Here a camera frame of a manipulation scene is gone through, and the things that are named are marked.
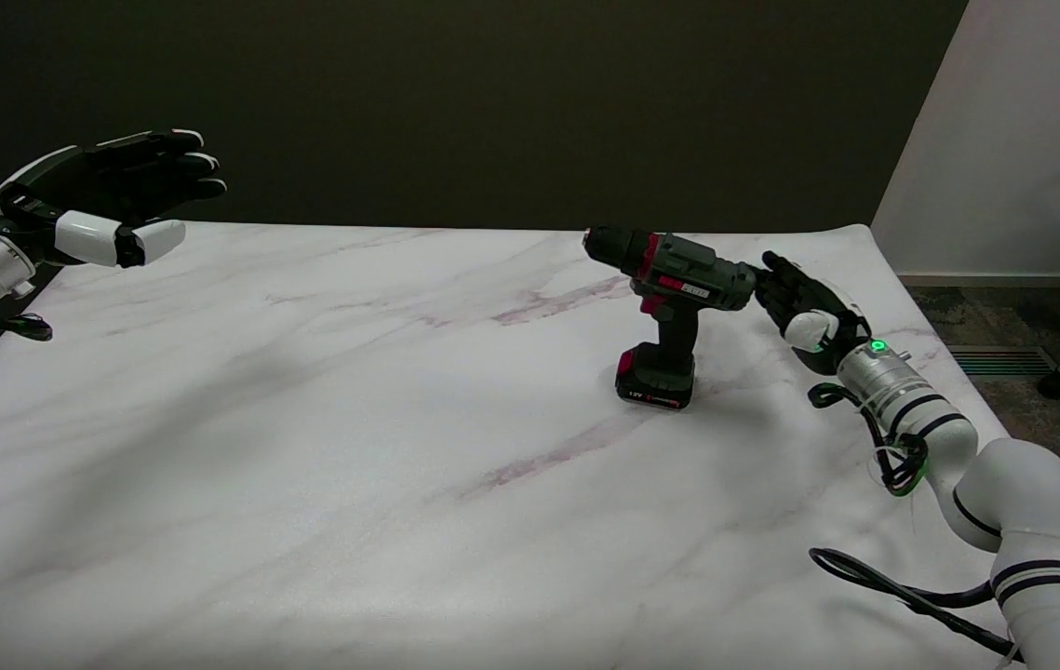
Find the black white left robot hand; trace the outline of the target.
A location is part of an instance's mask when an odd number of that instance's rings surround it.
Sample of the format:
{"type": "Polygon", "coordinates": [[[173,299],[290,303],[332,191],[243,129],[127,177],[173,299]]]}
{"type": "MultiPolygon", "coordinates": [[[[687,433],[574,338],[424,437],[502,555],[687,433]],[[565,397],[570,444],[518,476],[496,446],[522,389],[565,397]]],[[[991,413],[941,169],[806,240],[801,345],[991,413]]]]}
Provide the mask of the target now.
{"type": "Polygon", "coordinates": [[[172,209],[226,194],[201,133],[143,131],[37,158],[0,186],[0,235],[37,264],[145,266],[186,240],[172,209]]]}

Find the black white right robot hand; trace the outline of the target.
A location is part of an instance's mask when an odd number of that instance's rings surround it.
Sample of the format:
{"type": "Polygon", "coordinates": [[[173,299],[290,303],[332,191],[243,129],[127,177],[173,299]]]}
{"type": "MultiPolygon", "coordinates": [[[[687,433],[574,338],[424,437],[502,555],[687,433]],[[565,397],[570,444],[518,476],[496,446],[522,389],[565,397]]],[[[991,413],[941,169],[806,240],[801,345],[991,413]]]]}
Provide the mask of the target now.
{"type": "Polygon", "coordinates": [[[868,319],[852,297],[805,274],[785,255],[767,250],[762,263],[756,271],[758,304],[807,369],[836,376],[840,362],[873,339],[868,319]]]}

